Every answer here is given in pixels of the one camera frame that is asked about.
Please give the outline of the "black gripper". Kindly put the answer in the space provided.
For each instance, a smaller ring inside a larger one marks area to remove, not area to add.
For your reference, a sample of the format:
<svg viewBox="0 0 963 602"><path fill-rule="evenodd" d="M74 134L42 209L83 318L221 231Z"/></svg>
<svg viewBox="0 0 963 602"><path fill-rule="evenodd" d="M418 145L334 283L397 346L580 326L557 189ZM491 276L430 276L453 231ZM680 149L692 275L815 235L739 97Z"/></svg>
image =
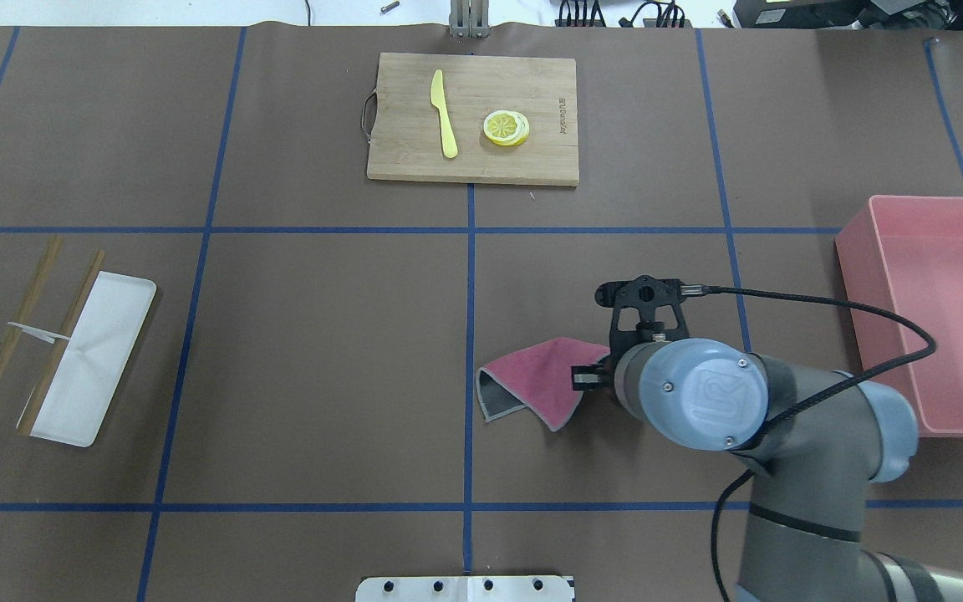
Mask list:
<svg viewBox="0 0 963 602"><path fill-rule="evenodd" d="M605 394L614 394L615 372L618 364L617 359L608 355L591 365L574 365L572 367L573 391L601 391Z"/></svg>

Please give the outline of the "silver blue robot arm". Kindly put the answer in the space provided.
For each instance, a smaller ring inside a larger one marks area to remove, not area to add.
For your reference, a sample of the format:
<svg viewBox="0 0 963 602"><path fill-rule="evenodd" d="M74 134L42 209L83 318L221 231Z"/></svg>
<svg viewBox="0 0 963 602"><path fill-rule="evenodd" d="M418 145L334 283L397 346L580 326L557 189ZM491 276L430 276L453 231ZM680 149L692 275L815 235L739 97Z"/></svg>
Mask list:
<svg viewBox="0 0 963 602"><path fill-rule="evenodd" d="M711 339L654 342L574 366L684 448L727 452L752 485L737 601L963 601L963 574L861 545L868 489L909 468L920 427L887 385Z"/></svg>

